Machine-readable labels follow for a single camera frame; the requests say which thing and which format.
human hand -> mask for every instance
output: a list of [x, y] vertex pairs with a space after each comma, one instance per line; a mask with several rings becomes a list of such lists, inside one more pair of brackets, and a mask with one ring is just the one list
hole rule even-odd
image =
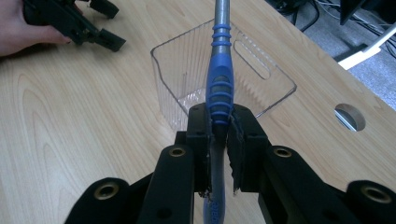
[[0, 0], [0, 57], [38, 43], [66, 44], [70, 41], [52, 26], [27, 24], [22, 0]]

clear plastic container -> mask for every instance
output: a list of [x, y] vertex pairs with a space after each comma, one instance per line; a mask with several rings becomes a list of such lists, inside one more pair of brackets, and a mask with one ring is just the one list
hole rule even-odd
[[[195, 27], [151, 51], [160, 108], [175, 131], [187, 129], [190, 107], [205, 101], [213, 21]], [[232, 24], [234, 103], [256, 118], [293, 94], [297, 86], [254, 42]]]

metal shaft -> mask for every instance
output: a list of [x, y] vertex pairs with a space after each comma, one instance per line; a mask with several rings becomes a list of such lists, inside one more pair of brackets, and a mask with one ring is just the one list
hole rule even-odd
[[[216, 25], [230, 25], [230, 0], [216, 0], [215, 6], [215, 26]], [[219, 28], [214, 31], [215, 34], [229, 34], [230, 30], [226, 28]], [[224, 35], [216, 37], [214, 41], [230, 41], [230, 38]], [[212, 56], [218, 53], [230, 54], [229, 46], [215, 46], [212, 49]]]

wooden table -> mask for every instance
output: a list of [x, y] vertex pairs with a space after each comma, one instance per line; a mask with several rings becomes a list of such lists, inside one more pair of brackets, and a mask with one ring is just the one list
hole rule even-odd
[[[127, 40], [121, 51], [70, 44], [0, 59], [2, 223], [63, 223], [94, 181], [134, 183], [154, 170], [175, 133], [160, 112], [149, 52], [211, 20], [214, 2], [114, 0], [112, 21], [81, 5], [97, 27]], [[263, 0], [232, 1], [231, 14], [297, 85], [260, 119], [272, 143], [297, 150], [339, 189], [369, 179], [396, 190], [396, 113]], [[344, 128], [338, 104], [358, 108], [365, 128]], [[262, 222], [257, 194], [234, 197], [229, 173], [225, 223]]]

finger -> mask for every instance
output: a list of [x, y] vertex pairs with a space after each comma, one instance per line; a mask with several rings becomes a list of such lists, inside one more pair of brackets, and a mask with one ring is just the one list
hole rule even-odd
[[67, 36], [64, 36], [53, 28], [52, 26], [27, 26], [26, 30], [27, 41], [33, 44], [49, 43], [49, 44], [66, 44], [71, 41]]

